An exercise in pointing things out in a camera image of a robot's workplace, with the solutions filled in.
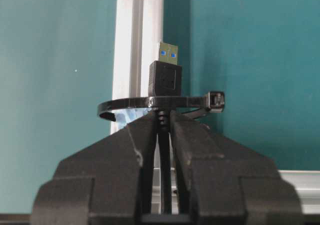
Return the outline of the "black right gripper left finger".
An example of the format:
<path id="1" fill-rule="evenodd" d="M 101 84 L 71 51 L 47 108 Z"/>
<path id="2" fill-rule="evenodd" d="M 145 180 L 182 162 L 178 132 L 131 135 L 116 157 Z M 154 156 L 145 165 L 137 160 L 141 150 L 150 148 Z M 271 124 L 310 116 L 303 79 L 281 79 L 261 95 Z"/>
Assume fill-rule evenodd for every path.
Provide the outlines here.
<path id="1" fill-rule="evenodd" d="M 61 160 L 52 179 L 38 190 L 33 225 L 88 225 L 103 215 L 109 225 L 132 225 L 150 213 L 155 112 Z"/>

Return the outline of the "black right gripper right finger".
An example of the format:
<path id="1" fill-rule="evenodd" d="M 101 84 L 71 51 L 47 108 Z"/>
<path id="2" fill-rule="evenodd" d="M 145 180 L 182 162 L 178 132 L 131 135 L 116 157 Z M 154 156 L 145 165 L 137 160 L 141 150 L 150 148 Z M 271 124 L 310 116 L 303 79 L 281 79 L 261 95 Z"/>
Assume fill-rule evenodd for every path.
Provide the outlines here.
<path id="1" fill-rule="evenodd" d="M 178 210 L 197 225 L 302 225 L 295 188 L 275 163 L 172 111 Z"/>

